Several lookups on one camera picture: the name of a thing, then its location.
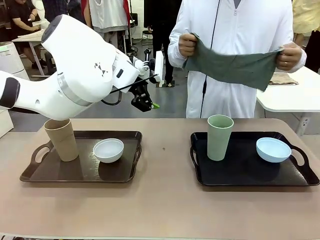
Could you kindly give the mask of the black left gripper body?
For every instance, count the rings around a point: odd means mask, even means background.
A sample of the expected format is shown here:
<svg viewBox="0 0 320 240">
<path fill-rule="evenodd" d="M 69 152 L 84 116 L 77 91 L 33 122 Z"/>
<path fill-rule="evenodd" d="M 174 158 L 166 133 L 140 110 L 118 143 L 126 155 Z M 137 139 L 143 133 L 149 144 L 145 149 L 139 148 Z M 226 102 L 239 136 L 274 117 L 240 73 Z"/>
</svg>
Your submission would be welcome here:
<svg viewBox="0 0 320 240">
<path fill-rule="evenodd" d="M 133 94 L 134 99 L 150 98 L 147 83 L 137 83 L 135 85 L 132 85 L 128 91 Z"/>
</svg>

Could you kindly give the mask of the person's right hand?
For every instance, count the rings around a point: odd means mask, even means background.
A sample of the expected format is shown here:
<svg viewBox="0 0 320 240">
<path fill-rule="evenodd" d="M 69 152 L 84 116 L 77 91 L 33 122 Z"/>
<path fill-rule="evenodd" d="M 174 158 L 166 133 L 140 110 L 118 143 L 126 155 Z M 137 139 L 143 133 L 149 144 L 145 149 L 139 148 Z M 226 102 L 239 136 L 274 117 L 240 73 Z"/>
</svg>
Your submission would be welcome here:
<svg viewBox="0 0 320 240">
<path fill-rule="evenodd" d="M 198 39 L 191 33 L 184 33 L 179 37 L 178 49 L 180 54 L 187 58 L 194 54 Z"/>
</svg>

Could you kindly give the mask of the person's left hand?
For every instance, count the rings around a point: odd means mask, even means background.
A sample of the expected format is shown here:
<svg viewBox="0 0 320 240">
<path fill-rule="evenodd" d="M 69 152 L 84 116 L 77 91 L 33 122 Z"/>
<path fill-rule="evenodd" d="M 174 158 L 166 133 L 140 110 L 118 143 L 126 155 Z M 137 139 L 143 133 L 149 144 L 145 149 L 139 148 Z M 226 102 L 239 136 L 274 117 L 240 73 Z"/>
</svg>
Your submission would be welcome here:
<svg viewBox="0 0 320 240">
<path fill-rule="evenodd" d="M 294 42 L 285 44 L 283 50 L 276 58 L 276 67 L 285 72 L 294 72 L 302 58 L 302 49 Z"/>
</svg>

